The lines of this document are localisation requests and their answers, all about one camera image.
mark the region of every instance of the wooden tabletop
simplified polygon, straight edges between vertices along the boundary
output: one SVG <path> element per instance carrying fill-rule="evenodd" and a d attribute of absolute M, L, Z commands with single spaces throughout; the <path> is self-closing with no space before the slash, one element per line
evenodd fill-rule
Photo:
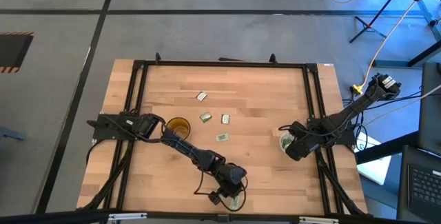
<path fill-rule="evenodd" d="M 123 109 L 132 64 L 133 60 L 115 61 L 103 112 L 117 114 Z M 334 67 L 319 64 L 318 69 L 327 114 L 338 112 L 342 101 Z M 312 75 L 310 82 L 318 116 Z M 202 102 L 196 99 L 200 91 L 208 94 Z M 295 120 L 304 123 L 309 117 L 300 69 L 149 66 L 141 113 L 148 112 L 166 121 L 176 116 L 187 119 L 192 127 L 187 138 L 190 143 L 218 152 L 227 162 L 247 170 L 247 201 L 238 213 L 324 214 L 314 153 L 297 162 L 279 146 L 283 134 L 277 130 L 279 126 Z M 206 123 L 199 119 L 204 112 L 213 116 Z M 229 125 L 221 124 L 221 114 L 231 115 Z M 217 143 L 216 135 L 222 133 L 229 134 L 229 141 Z M 159 128 L 152 135 L 152 138 L 158 137 Z M 115 144 L 116 141 L 104 141 L 91 153 L 78 207 L 89 203 L 108 178 Z M 336 145 L 334 156 L 341 185 L 366 212 L 353 154 L 346 147 Z M 193 195 L 200 177 L 201 172 L 191 161 L 174 149 L 160 143 L 136 142 L 123 209 L 227 212 L 221 204 L 213 205 L 206 196 Z M 327 184 L 331 209 L 335 211 L 332 186 Z M 115 206 L 118 188 L 119 182 L 112 206 Z M 213 178 L 204 177 L 202 192 L 217 188 Z"/>

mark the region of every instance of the black tripod leg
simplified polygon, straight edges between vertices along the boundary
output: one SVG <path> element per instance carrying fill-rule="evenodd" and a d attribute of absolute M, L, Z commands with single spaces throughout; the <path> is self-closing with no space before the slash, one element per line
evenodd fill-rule
<path fill-rule="evenodd" d="M 349 42 L 353 43 L 353 41 L 355 41 L 362 33 L 366 32 L 366 30 L 368 30 L 369 27 L 365 26 L 365 28 L 363 28 L 356 36 L 354 36 Z"/>
<path fill-rule="evenodd" d="M 355 18 L 357 19 L 357 21 L 363 23 L 363 26 L 364 26 L 365 28 L 366 28 L 366 27 L 369 27 L 369 24 L 367 24 L 365 21 L 363 21 L 360 17 L 355 17 Z"/>

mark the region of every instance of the gray floor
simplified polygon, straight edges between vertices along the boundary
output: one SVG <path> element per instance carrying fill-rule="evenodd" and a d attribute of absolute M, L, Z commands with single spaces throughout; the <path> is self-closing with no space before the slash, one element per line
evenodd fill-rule
<path fill-rule="evenodd" d="M 0 8 L 101 8 L 104 0 L 0 0 Z M 301 9 L 377 10 L 386 0 L 338 5 L 329 0 L 112 0 L 111 9 Z M 411 0 L 393 0 L 388 10 L 404 10 Z M 425 1 L 438 11 L 439 0 Z M 379 18 L 375 27 L 388 33 L 396 17 Z M 76 80 L 88 51 L 97 16 L 0 15 L 1 31 L 35 31 L 18 74 L 0 74 L 0 125 L 28 135 L 0 143 L 0 215 L 27 214 L 45 172 Z M 103 32 L 75 118 L 48 210 L 73 210 L 85 169 L 92 129 L 85 121 L 101 109 L 115 59 L 216 60 L 219 57 L 267 61 L 333 63 L 342 97 L 363 80 L 382 42 L 374 33 L 348 40 L 361 29 L 353 17 L 307 16 L 111 16 Z M 406 18 L 379 58 L 410 59 L 435 42 L 420 17 Z M 420 70 L 377 69 L 400 81 L 402 96 L 418 91 Z M 388 141 L 418 129 L 418 104 L 367 126 L 369 136 Z M 365 114 L 366 121 L 385 109 Z"/>

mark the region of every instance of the glass cup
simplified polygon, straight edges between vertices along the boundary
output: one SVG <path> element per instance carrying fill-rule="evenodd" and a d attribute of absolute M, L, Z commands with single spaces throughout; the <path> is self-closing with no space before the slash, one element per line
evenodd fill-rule
<path fill-rule="evenodd" d="M 190 134 L 190 123 L 182 117 L 175 117 L 167 122 L 166 128 L 173 131 L 175 135 L 186 139 Z"/>

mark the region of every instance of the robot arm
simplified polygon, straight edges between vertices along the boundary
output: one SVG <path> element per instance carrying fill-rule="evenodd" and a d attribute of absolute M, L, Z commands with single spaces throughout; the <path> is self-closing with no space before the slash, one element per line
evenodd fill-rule
<path fill-rule="evenodd" d="M 285 152 L 293 160 L 299 161 L 320 146 L 334 145 L 342 138 L 352 118 L 376 101 L 394 99 L 400 93 L 400 86 L 401 83 L 397 83 L 389 75 L 377 74 L 369 82 L 366 93 L 339 113 L 321 119 L 310 119 L 306 127 L 297 121 L 293 122 L 287 130 L 296 139 Z"/>
<path fill-rule="evenodd" d="M 199 149 L 164 126 L 160 139 L 149 139 L 158 123 L 164 125 L 165 121 L 155 114 L 133 116 L 127 112 L 120 112 L 118 115 L 100 114 L 96 121 L 88 121 L 88 124 L 95 128 L 94 139 L 138 139 L 149 143 L 159 142 L 185 155 L 200 171 L 213 176 L 220 185 L 216 192 L 203 193 L 208 195 L 215 205 L 220 203 L 220 195 L 234 198 L 245 189 L 242 178 L 247 171 L 240 166 L 226 163 L 225 157 L 220 154 Z"/>

